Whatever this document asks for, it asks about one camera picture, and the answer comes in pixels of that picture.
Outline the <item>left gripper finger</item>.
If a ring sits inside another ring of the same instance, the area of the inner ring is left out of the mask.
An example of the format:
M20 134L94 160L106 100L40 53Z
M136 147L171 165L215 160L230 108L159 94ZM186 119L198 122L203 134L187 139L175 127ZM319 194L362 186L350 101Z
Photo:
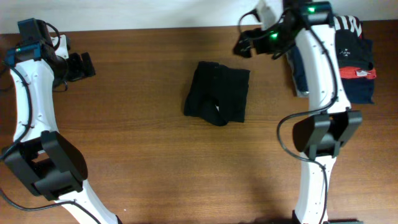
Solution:
M80 55L77 53L70 54L67 63L69 69L67 80L69 82L81 80L83 78L83 62Z
M92 77L96 75L95 68L93 66L93 62L91 61L91 57L88 52L81 54L81 59L83 63L84 74L86 77Z

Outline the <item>black t-shirt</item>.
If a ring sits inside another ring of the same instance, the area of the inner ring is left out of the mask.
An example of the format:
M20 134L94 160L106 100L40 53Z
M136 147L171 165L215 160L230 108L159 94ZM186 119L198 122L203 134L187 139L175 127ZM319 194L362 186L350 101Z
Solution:
M215 126L245 121L250 70L201 61L194 72L183 114Z

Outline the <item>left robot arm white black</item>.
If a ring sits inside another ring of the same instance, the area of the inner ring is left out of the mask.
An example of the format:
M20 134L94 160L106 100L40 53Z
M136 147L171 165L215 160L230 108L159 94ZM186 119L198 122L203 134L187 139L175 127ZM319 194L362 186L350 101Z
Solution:
M58 130L53 88L95 74L89 54L70 55L69 48L65 35L29 36L7 52L17 126L1 160L32 195L63 206L79 223L120 223L91 188L83 154Z

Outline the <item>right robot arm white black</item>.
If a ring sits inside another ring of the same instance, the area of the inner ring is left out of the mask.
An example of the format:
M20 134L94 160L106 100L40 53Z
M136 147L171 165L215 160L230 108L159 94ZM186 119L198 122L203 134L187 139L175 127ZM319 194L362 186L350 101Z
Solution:
M271 54L277 59L297 46L308 85L308 111L282 118L303 116L294 124L292 152L277 135L282 149L301 161L298 201L290 223L329 223L327 214L330 177L340 149L362 123L360 111L352 110L340 77L335 50L335 23L328 1L259 1L249 11L261 24L256 30L238 30L234 54L251 57Z

